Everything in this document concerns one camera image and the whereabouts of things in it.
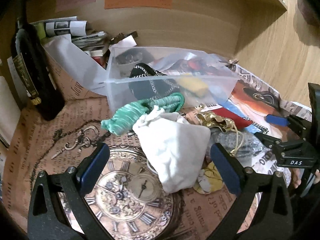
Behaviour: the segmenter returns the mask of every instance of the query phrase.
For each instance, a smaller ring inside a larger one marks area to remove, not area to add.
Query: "white cloth pouch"
[[[209,128],[155,106],[140,117],[133,130],[166,193],[193,187],[210,139]]]

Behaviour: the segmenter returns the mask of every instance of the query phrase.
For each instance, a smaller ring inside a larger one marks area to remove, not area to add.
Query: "bottle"
[[[11,54],[32,104],[45,120],[54,119],[64,107],[64,99],[50,75],[46,54],[36,29],[27,22],[26,0],[19,1]]]

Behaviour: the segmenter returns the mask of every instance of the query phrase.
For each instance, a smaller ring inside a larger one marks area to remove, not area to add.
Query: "clock face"
[[[116,240],[153,239],[172,228],[168,225],[177,213],[177,196],[163,191],[158,175],[148,169],[146,161],[129,147],[111,147],[107,165],[85,197]],[[71,226],[82,232],[63,197],[61,201]]]

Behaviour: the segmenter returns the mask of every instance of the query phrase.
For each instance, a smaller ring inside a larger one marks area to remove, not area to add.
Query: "screw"
[[[251,167],[245,167],[244,170],[245,170],[245,172],[248,173],[248,174],[253,173],[253,168],[251,168]]]
[[[72,167],[69,167],[69,168],[67,169],[67,172],[68,172],[69,174],[71,174],[71,173],[74,173],[75,170],[76,170],[76,168],[72,166]]]
[[[276,176],[277,176],[278,178],[281,178],[281,177],[282,177],[282,172],[276,171],[275,173],[276,173]]]
[[[45,175],[44,171],[40,171],[39,174],[38,174],[38,176],[39,176],[40,178],[43,177],[44,175]]]

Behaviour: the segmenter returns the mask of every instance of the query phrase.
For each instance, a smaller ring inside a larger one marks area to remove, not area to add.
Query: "plastic bin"
[[[132,69],[141,62],[166,75],[129,78]],[[197,50],[112,48],[106,79],[110,110],[114,113],[127,103],[150,98],[147,91],[152,84],[167,95],[168,84],[173,83],[186,98],[184,107],[224,103],[239,79],[226,65],[224,58]]]

